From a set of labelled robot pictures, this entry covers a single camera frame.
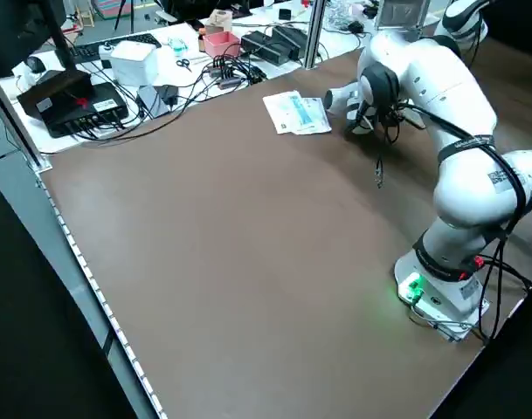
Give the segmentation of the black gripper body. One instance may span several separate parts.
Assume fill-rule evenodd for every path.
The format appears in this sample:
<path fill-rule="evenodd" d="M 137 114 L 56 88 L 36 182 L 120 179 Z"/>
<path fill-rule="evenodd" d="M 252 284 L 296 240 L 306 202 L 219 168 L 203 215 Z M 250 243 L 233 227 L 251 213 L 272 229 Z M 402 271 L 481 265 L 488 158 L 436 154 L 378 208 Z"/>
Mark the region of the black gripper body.
<path fill-rule="evenodd" d="M 371 133 L 377 125 L 377 109 L 367 102 L 357 102 L 346 108 L 346 128 L 353 134 Z"/>

